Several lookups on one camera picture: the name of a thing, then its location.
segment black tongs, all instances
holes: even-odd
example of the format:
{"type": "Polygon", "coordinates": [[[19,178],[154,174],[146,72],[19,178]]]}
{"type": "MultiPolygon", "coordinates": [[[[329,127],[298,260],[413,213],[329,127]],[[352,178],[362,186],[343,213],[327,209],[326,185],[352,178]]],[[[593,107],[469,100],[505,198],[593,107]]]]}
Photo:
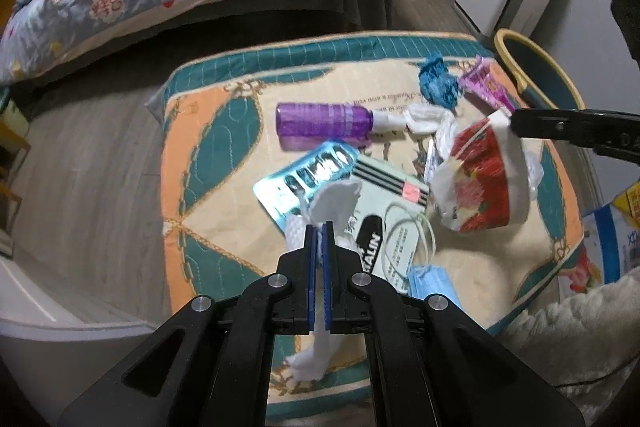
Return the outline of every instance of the black tongs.
{"type": "Polygon", "coordinates": [[[511,130],[521,138],[565,140],[640,165],[640,116],[597,109],[517,109],[511,130]]]}

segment metal screw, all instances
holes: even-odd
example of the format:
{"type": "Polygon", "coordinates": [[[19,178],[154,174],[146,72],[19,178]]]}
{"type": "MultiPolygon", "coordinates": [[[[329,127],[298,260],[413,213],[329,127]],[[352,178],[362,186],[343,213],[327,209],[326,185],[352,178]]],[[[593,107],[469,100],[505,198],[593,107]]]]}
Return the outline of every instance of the metal screw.
{"type": "Polygon", "coordinates": [[[354,273],[351,276],[351,282],[356,286],[366,286],[371,282],[371,276],[364,272],[354,273]]]}
{"type": "Polygon", "coordinates": [[[197,312],[203,312],[211,307],[211,299],[205,295],[196,297],[191,301],[191,308],[197,312]]]}
{"type": "Polygon", "coordinates": [[[447,298],[443,297],[442,295],[432,295],[431,297],[429,297],[429,300],[427,302],[432,309],[438,311],[443,310],[444,308],[449,306],[449,301],[447,301],[447,298]]]}
{"type": "Polygon", "coordinates": [[[274,273],[267,279],[269,286],[272,288],[282,288],[288,281],[289,279],[287,279],[287,276],[282,273],[274,273]]]}

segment blue gripper pad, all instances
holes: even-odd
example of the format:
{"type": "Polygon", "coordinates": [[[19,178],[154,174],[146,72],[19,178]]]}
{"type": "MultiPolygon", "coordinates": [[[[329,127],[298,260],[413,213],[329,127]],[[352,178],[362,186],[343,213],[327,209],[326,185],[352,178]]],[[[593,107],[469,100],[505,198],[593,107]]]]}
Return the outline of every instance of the blue gripper pad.
{"type": "Polygon", "coordinates": [[[308,287],[308,316],[309,331],[314,331],[316,324],[316,264],[318,262],[318,231],[312,229],[309,245],[309,287],[308,287]]]}
{"type": "Polygon", "coordinates": [[[329,262],[329,238],[326,224],[322,225],[322,279],[324,290],[324,329],[331,330],[331,272],[329,262]]]}

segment white tissue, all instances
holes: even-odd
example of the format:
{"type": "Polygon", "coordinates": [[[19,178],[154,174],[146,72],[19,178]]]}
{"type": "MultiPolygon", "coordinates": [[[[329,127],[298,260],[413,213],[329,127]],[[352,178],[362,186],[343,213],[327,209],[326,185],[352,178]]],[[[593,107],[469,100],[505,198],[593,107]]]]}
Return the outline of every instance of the white tissue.
{"type": "MultiPolygon", "coordinates": [[[[306,209],[301,207],[302,216],[287,216],[285,238],[289,250],[297,250],[304,245],[305,227],[308,224],[319,227],[322,223],[333,221],[335,243],[339,247],[358,251],[353,236],[344,230],[360,197],[362,182],[349,179],[330,182],[322,186],[313,202],[306,209]]],[[[340,347],[343,335],[332,335],[324,329],[324,280],[322,269],[316,270],[316,331],[313,344],[295,355],[287,357],[291,374],[297,381],[320,380],[324,377],[331,357],[340,347]]]]}
{"type": "Polygon", "coordinates": [[[406,126],[413,134],[435,134],[436,149],[443,160],[449,158],[458,134],[455,115],[444,107],[412,103],[404,110],[406,126]]]}

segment teal pattern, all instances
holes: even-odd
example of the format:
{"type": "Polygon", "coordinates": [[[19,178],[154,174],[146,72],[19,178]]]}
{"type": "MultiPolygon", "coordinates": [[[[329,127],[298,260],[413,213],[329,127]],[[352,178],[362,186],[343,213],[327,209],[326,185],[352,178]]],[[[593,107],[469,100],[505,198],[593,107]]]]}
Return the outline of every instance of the teal pattern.
{"type": "Polygon", "coordinates": [[[296,84],[298,82],[308,82],[315,78],[325,76],[334,68],[324,68],[321,70],[297,71],[295,73],[274,74],[272,76],[264,76],[262,81],[265,84],[296,84]]]}
{"type": "Polygon", "coordinates": [[[565,235],[566,223],[564,219],[564,200],[562,199],[562,187],[558,179],[558,169],[554,162],[549,147],[545,144],[542,148],[540,159],[543,170],[542,181],[538,186],[538,201],[544,201],[540,205],[540,214],[545,227],[551,237],[551,242],[560,241],[565,235]]]}
{"type": "Polygon", "coordinates": [[[578,247],[574,250],[574,253],[572,253],[566,261],[564,261],[564,263],[562,263],[562,269],[563,270],[571,270],[572,268],[575,268],[576,266],[578,266],[578,260],[580,259],[580,254],[582,253],[582,250],[584,250],[586,247],[584,245],[584,239],[580,242],[580,245],[578,245],[578,247]]]}
{"type": "Polygon", "coordinates": [[[325,375],[322,380],[315,383],[314,390],[327,389],[329,387],[335,387],[336,385],[345,385],[347,383],[364,380],[365,378],[369,378],[369,364],[366,361],[325,375]]]}
{"type": "Polygon", "coordinates": [[[190,171],[185,180],[180,213],[196,201],[244,159],[260,134],[260,118],[252,98],[233,98],[204,129],[199,146],[193,150],[190,171]]]}
{"type": "Polygon", "coordinates": [[[548,103],[546,103],[542,97],[529,86],[525,88],[525,90],[521,93],[521,97],[523,100],[529,104],[529,107],[536,109],[550,109],[548,103]]]}
{"type": "MultiPolygon", "coordinates": [[[[240,295],[260,274],[203,245],[190,234],[180,234],[180,245],[191,271],[191,282],[197,295],[208,295],[222,301],[240,295]]],[[[276,338],[273,347],[273,367],[279,367],[285,357],[294,353],[295,337],[276,338]]]]}
{"type": "Polygon", "coordinates": [[[353,36],[306,44],[272,46],[260,50],[228,53],[188,64],[175,71],[164,90],[163,107],[177,92],[226,82],[238,76],[280,68],[312,66],[331,62],[381,60],[382,58],[492,57],[478,42],[466,39],[396,36],[353,36]]]}
{"type": "Polygon", "coordinates": [[[554,162],[553,156],[551,156],[549,147],[546,144],[542,148],[540,164],[542,165],[545,174],[538,186],[538,201],[544,201],[545,204],[539,204],[538,207],[540,209],[542,221],[545,223],[545,228],[551,238],[552,251],[550,252],[551,256],[549,261],[533,270],[533,272],[531,272],[523,281],[522,285],[520,285],[520,288],[514,298],[514,302],[523,298],[533,288],[540,284],[540,282],[557,266],[558,263],[553,256],[553,252],[566,234],[562,187],[560,186],[560,180],[558,179],[556,163],[554,162]]]}

